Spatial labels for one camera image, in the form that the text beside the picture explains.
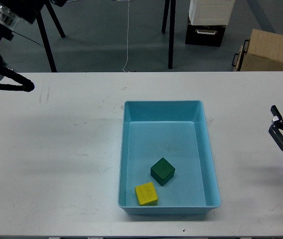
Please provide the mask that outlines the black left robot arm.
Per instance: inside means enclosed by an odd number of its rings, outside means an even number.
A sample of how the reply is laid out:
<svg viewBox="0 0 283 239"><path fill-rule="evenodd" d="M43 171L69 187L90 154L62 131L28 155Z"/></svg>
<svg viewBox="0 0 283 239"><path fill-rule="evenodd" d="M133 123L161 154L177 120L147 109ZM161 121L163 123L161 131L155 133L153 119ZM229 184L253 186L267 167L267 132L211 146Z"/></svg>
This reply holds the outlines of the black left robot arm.
<svg viewBox="0 0 283 239"><path fill-rule="evenodd" d="M4 38L8 41L13 39L13 31L19 21L29 24L37 22L47 59L52 72L56 72L56 66L51 47L45 30L41 10L45 6L62 38L65 33L52 8L52 5L62 7L66 4L64 0L0 0L0 41ZM0 55L0 90L31 92L34 84L26 77L9 69Z"/></svg>

